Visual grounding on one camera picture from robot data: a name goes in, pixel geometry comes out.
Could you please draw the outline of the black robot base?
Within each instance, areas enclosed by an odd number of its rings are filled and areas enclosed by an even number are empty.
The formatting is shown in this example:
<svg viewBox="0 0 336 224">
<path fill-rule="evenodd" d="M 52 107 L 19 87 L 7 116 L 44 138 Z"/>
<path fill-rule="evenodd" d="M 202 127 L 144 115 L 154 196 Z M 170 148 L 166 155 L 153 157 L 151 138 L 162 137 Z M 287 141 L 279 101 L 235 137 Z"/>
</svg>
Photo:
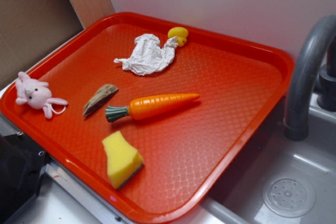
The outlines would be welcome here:
<svg viewBox="0 0 336 224">
<path fill-rule="evenodd" d="M 9 223 L 38 198 L 48 158 L 24 133 L 1 136 L 1 223 Z"/>
</svg>

